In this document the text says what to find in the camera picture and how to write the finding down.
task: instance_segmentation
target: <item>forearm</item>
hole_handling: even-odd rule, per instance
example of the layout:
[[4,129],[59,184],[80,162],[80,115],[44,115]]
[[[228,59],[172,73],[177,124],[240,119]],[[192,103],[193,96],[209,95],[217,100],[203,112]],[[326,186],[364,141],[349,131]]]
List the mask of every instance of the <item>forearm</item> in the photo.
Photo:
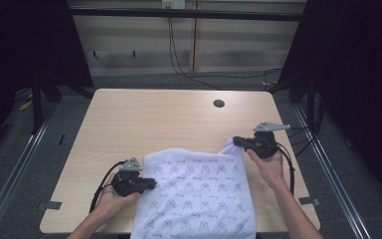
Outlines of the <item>forearm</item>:
[[103,221],[103,217],[94,211],[85,218],[68,238],[92,238],[93,234],[102,225]]
[[284,216],[290,238],[323,238],[293,198],[284,180],[278,180],[272,189]]

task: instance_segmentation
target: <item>printed pattern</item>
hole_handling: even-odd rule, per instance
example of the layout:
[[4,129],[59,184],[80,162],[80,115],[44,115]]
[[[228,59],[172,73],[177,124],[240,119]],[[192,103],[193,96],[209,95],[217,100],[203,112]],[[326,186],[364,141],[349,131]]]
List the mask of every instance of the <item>printed pattern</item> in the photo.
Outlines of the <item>printed pattern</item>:
[[152,153],[143,176],[155,178],[157,186],[139,198],[131,238],[255,238],[240,148]]

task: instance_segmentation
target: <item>white wall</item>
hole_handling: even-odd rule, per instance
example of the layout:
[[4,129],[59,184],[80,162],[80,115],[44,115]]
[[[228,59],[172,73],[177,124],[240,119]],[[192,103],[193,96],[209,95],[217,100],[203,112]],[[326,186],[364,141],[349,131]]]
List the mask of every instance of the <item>white wall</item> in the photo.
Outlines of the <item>white wall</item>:
[[[71,6],[161,8],[160,1],[71,0]],[[300,13],[305,1],[186,1],[187,9]],[[172,72],[165,18],[75,16],[91,71],[112,75]],[[184,71],[262,71],[281,67],[295,22],[173,19],[175,46]],[[97,51],[94,58],[92,51]],[[132,51],[136,57],[131,59]]]

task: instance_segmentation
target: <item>round hole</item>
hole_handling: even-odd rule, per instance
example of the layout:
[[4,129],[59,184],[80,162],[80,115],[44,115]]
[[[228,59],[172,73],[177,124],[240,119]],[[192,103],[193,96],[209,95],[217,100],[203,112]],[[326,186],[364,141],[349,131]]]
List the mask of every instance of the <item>round hole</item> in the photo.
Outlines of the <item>round hole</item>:
[[213,105],[215,105],[215,107],[217,108],[222,108],[225,106],[225,102],[222,100],[216,100],[213,102]]

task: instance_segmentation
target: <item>electrical outlet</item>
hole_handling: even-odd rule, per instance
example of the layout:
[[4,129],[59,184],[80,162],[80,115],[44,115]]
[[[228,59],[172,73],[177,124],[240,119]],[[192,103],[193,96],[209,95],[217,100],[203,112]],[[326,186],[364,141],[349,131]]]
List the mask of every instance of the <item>electrical outlet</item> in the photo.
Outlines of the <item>electrical outlet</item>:
[[163,9],[173,9],[173,0],[162,0]]
[[174,9],[185,9],[185,0],[173,0]]

